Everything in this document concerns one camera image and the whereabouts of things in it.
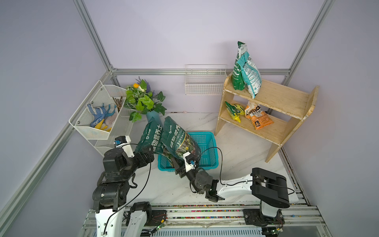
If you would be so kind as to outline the artificial green plant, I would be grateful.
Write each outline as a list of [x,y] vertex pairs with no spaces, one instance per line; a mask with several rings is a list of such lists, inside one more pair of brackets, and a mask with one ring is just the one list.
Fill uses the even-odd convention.
[[131,110],[129,120],[137,122],[142,119],[142,115],[158,114],[164,116],[166,108],[163,102],[166,96],[162,91],[156,93],[151,89],[150,84],[140,77],[136,79],[136,83],[126,88],[126,99],[124,107]]

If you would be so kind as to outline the teal white fertilizer bag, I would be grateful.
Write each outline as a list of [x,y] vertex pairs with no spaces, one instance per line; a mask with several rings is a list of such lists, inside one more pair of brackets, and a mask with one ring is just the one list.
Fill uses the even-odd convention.
[[237,65],[247,90],[254,99],[260,91],[262,77],[248,51],[238,52]]

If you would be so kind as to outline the blue knitted glove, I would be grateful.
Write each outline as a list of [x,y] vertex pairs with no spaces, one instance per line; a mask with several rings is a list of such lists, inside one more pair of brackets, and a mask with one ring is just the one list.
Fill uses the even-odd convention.
[[106,108],[104,105],[101,107],[93,107],[91,103],[88,103],[87,110],[93,116],[93,121],[90,123],[90,127],[94,128],[102,119],[113,116],[116,108],[116,106],[112,106],[111,104]]

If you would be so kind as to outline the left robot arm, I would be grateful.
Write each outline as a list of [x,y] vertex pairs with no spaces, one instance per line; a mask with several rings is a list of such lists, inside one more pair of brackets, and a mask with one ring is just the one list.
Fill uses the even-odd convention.
[[136,202],[126,211],[130,201],[127,194],[135,189],[135,172],[154,161],[153,147],[128,155],[122,148],[113,148],[103,158],[104,172],[93,192],[98,237],[151,237],[162,229],[166,212],[155,216],[148,201]]

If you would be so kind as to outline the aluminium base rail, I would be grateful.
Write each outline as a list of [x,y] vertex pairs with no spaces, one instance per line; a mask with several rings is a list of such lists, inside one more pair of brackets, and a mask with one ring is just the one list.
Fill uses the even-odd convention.
[[153,206],[143,237],[330,237],[319,209],[303,194],[277,217],[260,216],[257,204]]

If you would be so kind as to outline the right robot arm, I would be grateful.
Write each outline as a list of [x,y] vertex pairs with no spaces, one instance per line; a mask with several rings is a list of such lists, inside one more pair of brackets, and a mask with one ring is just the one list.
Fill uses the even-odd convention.
[[186,152],[180,164],[175,158],[173,165],[175,173],[181,178],[187,177],[192,192],[205,194],[212,202],[219,202],[229,197],[253,195],[260,200],[258,211],[244,211],[247,225],[265,227],[277,224],[284,226],[282,209],[290,207],[287,179],[277,173],[253,168],[251,173],[231,180],[214,179],[207,171],[198,166],[199,157]]

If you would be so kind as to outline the white mesh tiered rack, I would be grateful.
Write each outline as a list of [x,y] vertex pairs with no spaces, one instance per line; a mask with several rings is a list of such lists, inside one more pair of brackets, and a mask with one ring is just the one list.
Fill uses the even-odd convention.
[[98,81],[69,119],[69,124],[101,155],[114,148],[115,139],[128,136],[131,110],[124,107],[126,89]]

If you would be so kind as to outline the teal plastic basket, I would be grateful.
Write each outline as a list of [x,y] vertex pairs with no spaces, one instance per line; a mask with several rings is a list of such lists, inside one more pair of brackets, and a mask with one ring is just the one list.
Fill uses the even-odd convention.
[[[212,132],[190,132],[189,135],[201,150],[199,167],[205,170],[216,169],[219,165],[219,156],[214,134]],[[168,158],[162,155],[158,156],[158,169],[167,172],[175,171]]]

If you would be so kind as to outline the brown twigs bundle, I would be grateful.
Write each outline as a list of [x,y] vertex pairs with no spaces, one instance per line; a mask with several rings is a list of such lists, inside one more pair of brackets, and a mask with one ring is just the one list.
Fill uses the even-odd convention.
[[120,112],[120,110],[122,109],[122,107],[124,105],[123,97],[122,96],[120,98],[113,97],[113,101],[116,104],[118,111]]

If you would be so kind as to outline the orange small bag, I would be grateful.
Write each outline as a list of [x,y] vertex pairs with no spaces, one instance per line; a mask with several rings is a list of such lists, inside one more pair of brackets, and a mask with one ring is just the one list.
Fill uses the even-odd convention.
[[249,119],[256,130],[274,124],[274,121],[264,112],[261,107],[249,101],[245,108],[245,117]]

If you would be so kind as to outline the yellow green small bag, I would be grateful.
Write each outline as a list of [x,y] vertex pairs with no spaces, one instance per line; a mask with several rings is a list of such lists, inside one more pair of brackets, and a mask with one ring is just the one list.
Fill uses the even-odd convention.
[[234,121],[241,123],[240,116],[245,115],[245,110],[240,104],[230,104],[227,101],[225,102],[226,109],[228,114]]

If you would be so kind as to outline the yellow toy in rack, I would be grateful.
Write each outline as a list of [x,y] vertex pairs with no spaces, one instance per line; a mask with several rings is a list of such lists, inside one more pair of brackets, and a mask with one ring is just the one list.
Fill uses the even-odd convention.
[[94,128],[98,130],[107,130],[108,126],[105,124],[105,120],[102,119]]

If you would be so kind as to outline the dark green soil bag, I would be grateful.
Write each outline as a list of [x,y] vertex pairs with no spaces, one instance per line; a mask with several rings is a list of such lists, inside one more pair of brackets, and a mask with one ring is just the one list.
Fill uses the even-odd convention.
[[172,167],[174,160],[179,165],[184,164],[183,154],[186,152],[195,156],[196,163],[200,160],[201,150],[197,142],[171,117],[164,120],[161,143],[164,147],[162,155],[168,159]]
[[135,149],[135,152],[140,152],[144,147],[152,146],[155,154],[166,157],[172,163],[172,156],[166,149],[161,139],[163,133],[163,126],[160,125],[154,118],[151,118],[146,125],[141,139]]

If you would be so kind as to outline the teal vase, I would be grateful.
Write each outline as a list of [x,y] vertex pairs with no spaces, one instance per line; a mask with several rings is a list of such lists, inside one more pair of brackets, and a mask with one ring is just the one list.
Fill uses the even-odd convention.
[[159,125],[163,125],[159,113],[156,111],[147,112],[146,117],[148,122],[154,119]]

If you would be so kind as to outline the green white tall bag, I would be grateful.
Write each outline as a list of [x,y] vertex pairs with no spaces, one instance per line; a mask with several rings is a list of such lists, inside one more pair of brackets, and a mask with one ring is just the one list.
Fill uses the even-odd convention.
[[246,46],[245,43],[238,41],[237,45],[238,45],[238,51],[237,51],[237,56],[236,56],[235,65],[234,65],[233,74],[232,74],[232,84],[235,90],[244,90],[245,82],[241,74],[240,65],[237,62],[240,59],[241,55],[247,50],[244,50],[244,49],[241,50],[242,47]]

